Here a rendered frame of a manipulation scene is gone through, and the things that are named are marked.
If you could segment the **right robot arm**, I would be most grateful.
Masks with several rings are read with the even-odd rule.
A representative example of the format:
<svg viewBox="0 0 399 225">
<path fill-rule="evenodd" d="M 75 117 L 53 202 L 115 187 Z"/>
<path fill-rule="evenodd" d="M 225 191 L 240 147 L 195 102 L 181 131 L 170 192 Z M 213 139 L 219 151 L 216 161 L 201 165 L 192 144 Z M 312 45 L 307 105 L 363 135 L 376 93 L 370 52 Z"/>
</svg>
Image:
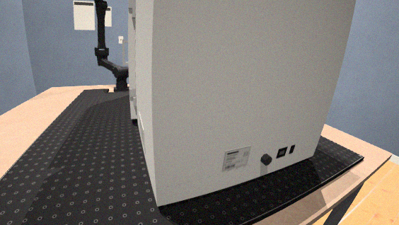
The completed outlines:
<svg viewBox="0 0 399 225">
<path fill-rule="evenodd" d="M 113 91 L 128 91 L 129 86 L 127 86 L 127 77 L 129 77 L 129 67 L 120 68 L 120 66 L 108 61 L 109 48 L 105 46 L 105 11 L 108 7 L 108 4 L 106 1 L 102 0 L 94 1 L 96 3 L 96 14 L 98 19 L 98 47 L 95 47 L 95 56 L 97 56 L 98 66 L 105 67 L 110 71 L 112 71 L 113 68 L 112 73 L 117 81 L 116 87 L 113 87 Z"/>
</svg>

